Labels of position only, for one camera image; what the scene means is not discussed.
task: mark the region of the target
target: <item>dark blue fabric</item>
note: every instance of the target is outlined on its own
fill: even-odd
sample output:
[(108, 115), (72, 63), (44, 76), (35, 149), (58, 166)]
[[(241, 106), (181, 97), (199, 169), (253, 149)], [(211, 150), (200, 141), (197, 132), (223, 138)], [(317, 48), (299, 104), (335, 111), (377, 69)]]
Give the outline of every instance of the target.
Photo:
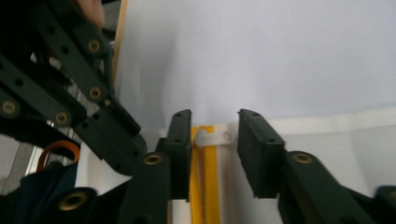
[(21, 180), (15, 224), (33, 224), (50, 201), (76, 184), (77, 165), (45, 170)]

